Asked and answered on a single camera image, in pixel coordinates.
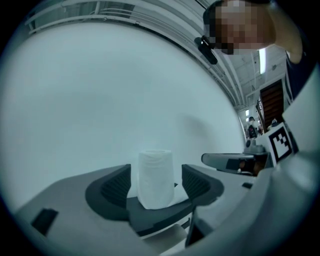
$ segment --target railing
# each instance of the railing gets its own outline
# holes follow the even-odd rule
[[[115,4],[127,4],[134,6],[135,10],[127,10],[120,8],[103,8],[103,3],[111,3],[110,1],[96,1],[96,0],[63,0],[59,3],[55,3],[52,0],[45,1],[46,4],[39,4],[30,12],[28,19],[25,21],[25,25],[30,28],[30,35],[36,34],[43,30],[59,26],[65,23],[78,23],[85,21],[98,21],[98,22],[123,22],[129,25],[139,26],[147,29],[150,32],[154,32],[157,35],[161,35],[165,39],[175,43],[182,48],[190,56],[192,56],[209,74],[214,78],[217,84],[221,87],[224,93],[234,106],[237,105],[236,99],[231,92],[228,85],[221,79],[221,77],[212,69],[212,65],[202,56],[198,51],[197,46],[194,43],[195,37],[201,36],[199,31],[202,31],[202,27],[196,26],[197,22],[194,22],[192,18],[187,15],[175,16],[174,13],[153,5],[149,2],[142,0],[112,0]],[[65,8],[70,8],[77,4],[92,3],[95,2],[92,9],[88,10],[85,15],[76,15],[71,17],[59,18],[54,21],[50,21],[40,26],[36,26],[37,19],[43,18],[45,15],[52,14],[53,12],[59,13],[59,11],[66,11]]]
[[[267,128],[266,128],[265,120],[264,120],[262,112],[261,112],[262,111],[261,100],[257,101],[255,108],[258,111],[258,115],[259,115],[259,119],[260,119],[260,122],[261,122],[261,125],[262,125],[262,128],[263,128],[263,131],[266,133],[267,132]]]

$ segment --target headset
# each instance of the headset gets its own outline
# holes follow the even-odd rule
[[[198,50],[205,56],[205,58],[212,65],[216,65],[218,60],[214,53],[211,51],[216,46],[224,54],[232,55],[234,54],[234,46],[232,43],[222,43],[220,41],[216,41],[216,7],[220,7],[225,1],[217,0],[212,3],[203,13],[203,32],[204,35],[202,37],[196,37],[194,39],[195,44],[198,47]],[[246,0],[245,2],[253,3],[253,4],[269,4],[270,0]]]

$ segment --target white wall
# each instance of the white wall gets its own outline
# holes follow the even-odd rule
[[[244,147],[238,116],[210,76],[136,28],[44,31],[2,66],[0,83],[0,182],[11,211],[59,179],[122,164],[132,164],[134,196],[141,150],[172,150],[178,182],[181,164]]]

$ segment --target fluorescent light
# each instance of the fluorescent light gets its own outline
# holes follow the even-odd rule
[[[260,74],[266,72],[266,48],[259,50]]]

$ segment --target toilet paper roll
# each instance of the toilet paper roll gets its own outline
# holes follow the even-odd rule
[[[188,197],[184,187],[182,186],[182,184],[178,184],[174,188],[174,197],[173,197],[171,203],[169,203],[168,207],[179,204],[179,203],[187,200],[188,198],[189,197]]]
[[[168,207],[174,199],[174,165],[170,150],[146,150],[138,156],[138,200],[145,209]]]

